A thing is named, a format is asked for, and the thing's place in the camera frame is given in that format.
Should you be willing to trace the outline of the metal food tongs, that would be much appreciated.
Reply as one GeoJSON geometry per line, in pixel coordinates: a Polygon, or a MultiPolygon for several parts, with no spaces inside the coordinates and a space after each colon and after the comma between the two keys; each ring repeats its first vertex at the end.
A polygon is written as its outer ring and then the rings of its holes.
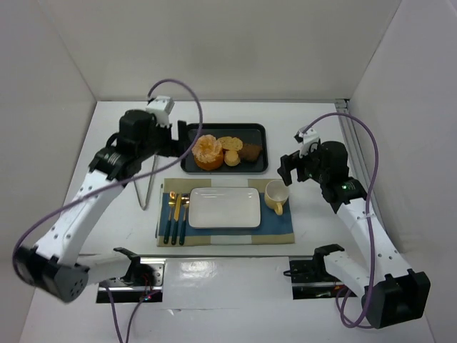
{"type": "Polygon", "coordinates": [[[151,175],[151,172],[154,172],[158,165],[159,157],[153,156],[151,160],[146,163],[146,167],[148,167],[148,169],[143,170],[143,172],[148,174],[148,176],[134,182],[136,199],[141,211],[145,212],[149,207],[155,177],[154,175],[151,175]]]}

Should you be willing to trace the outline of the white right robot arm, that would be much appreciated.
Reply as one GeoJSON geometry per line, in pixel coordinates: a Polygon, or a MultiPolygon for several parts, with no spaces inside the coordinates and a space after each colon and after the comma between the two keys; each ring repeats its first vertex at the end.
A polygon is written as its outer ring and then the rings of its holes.
{"type": "Polygon", "coordinates": [[[292,183],[292,171],[299,182],[311,179],[320,186],[324,200],[346,225],[368,265],[355,262],[339,244],[329,244],[315,249],[313,273],[343,282],[360,299],[363,317],[375,329],[421,318],[431,282],[394,247],[366,190],[349,174],[344,144],[312,143],[305,154],[295,151],[282,156],[277,172],[287,186],[292,183]]]}

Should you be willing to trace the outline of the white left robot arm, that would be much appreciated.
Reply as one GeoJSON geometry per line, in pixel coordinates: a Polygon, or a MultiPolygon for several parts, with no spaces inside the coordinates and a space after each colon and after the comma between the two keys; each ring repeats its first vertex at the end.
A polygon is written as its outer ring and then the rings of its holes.
{"type": "Polygon", "coordinates": [[[138,254],[122,247],[110,254],[79,254],[110,203],[138,179],[143,161],[154,155],[183,159],[190,146],[187,123],[177,126],[178,138],[172,139],[171,126],[160,125],[157,114],[126,111],[119,130],[94,156],[74,200],[51,213],[58,217],[55,224],[32,247],[25,247],[23,239],[16,243],[12,264],[20,280],[69,303],[90,284],[115,278],[131,284],[152,276],[138,254]]]}

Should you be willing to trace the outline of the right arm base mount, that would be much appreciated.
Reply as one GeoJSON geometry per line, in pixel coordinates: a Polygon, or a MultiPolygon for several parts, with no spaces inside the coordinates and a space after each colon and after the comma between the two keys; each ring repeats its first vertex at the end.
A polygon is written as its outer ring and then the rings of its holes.
{"type": "Polygon", "coordinates": [[[311,258],[289,259],[289,267],[283,275],[291,280],[294,300],[330,299],[345,288],[335,277],[319,274],[311,258]]]}

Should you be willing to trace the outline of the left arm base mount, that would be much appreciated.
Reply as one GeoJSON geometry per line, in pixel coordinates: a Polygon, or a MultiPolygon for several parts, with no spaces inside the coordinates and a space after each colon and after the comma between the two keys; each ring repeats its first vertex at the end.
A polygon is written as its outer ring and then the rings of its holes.
{"type": "Polygon", "coordinates": [[[114,303],[133,304],[144,297],[146,303],[162,302],[165,266],[165,258],[142,257],[139,272],[107,281],[114,303]]]}

